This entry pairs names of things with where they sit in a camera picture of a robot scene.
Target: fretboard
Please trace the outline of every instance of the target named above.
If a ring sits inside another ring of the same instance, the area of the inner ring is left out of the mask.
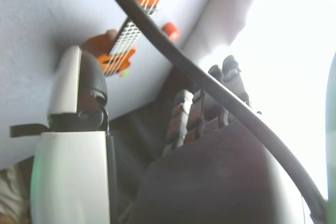
[[[147,10],[148,16],[152,16],[155,12],[155,8],[149,11]],[[118,39],[114,43],[109,55],[118,55],[124,52],[128,52],[132,46],[135,44],[136,40],[140,37],[141,31],[133,23],[133,21],[127,18],[118,33]]]

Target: dark cloth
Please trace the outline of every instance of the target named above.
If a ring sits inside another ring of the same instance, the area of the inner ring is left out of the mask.
[[[152,163],[130,223],[276,223],[264,147],[239,122]]]

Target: red cap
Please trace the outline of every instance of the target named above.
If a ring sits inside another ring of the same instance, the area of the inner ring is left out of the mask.
[[[165,34],[167,34],[168,38],[170,40],[176,40],[180,37],[180,31],[177,29],[176,26],[172,22],[166,23],[162,30]]]

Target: cable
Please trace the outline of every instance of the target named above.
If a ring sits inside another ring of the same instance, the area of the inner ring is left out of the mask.
[[[315,223],[326,223],[325,202],[316,185],[281,139],[250,107],[209,74],[188,60],[147,17],[136,0],[116,0],[147,39],[191,81],[211,95],[257,137],[285,169],[304,197]]]

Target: toy guitar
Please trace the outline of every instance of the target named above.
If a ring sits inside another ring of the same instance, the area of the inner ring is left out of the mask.
[[[159,1],[138,0],[149,16],[155,12]],[[134,44],[140,35],[141,31],[127,18],[119,32],[108,30],[87,40],[82,48],[98,59],[105,76],[109,77],[130,66],[130,57],[135,53]]]

